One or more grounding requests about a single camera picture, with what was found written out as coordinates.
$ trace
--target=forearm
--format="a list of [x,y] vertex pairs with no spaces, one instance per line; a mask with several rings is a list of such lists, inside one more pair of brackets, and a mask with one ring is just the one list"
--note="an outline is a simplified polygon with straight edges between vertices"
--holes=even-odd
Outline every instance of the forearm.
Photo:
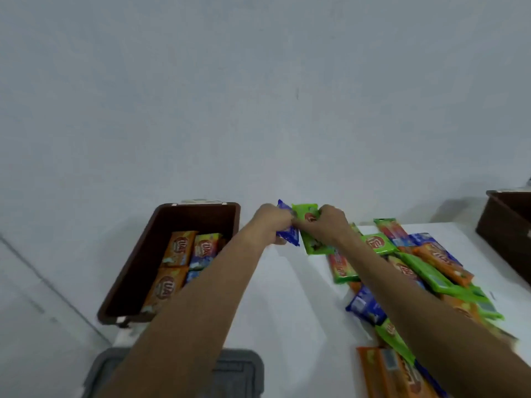
[[485,328],[457,313],[378,257],[356,235],[339,249],[413,354],[450,393],[523,396],[531,369]]
[[195,396],[208,380],[265,244],[242,231],[140,336],[103,397]]

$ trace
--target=hand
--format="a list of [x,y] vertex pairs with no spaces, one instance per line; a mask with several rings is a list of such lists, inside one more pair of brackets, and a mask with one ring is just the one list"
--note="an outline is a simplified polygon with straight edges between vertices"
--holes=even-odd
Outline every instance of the hand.
[[316,221],[293,219],[292,223],[318,241],[336,248],[341,248],[349,239],[356,236],[342,210],[331,205],[323,205],[319,211],[321,215]]
[[277,237],[277,231],[291,226],[292,215],[288,210],[281,210],[272,204],[263,204],[253,219],[242,229],[264,246],[270,244],[284,245],[286,241]]

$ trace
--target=person's right hand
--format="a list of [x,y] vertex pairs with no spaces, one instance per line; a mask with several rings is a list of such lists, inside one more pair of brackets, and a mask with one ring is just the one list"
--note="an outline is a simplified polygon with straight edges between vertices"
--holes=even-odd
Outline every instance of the person's right hand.
[[321,215],[316,221],[293,219],[291,222],[293,226],[309,233],[318,241],[336,248],[340,248],[344,242],[356,236],[342,210],[331,205],[323,205],[319,211]]

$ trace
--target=person's right arm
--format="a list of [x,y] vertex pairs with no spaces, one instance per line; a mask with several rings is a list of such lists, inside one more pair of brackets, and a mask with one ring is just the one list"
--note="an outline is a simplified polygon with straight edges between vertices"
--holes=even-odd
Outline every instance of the person's right arm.
[[418,361],[449,393],[467,398],[531,395],[531,368],[520,357],[375,254],[341,210],[325,205],[319,220],[294,220],[294,225],[347,258]]

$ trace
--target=person's left hand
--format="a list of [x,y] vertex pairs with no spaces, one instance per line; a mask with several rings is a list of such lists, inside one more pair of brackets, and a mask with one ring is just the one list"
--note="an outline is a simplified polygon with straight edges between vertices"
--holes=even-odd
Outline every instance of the person's left hand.
[[244,229],[266,246],[273,243],[283,245],[286,241],[277,237],[277,231],[290,227],[292,218],[289,210],[281,210],[272,204],[263,204]]

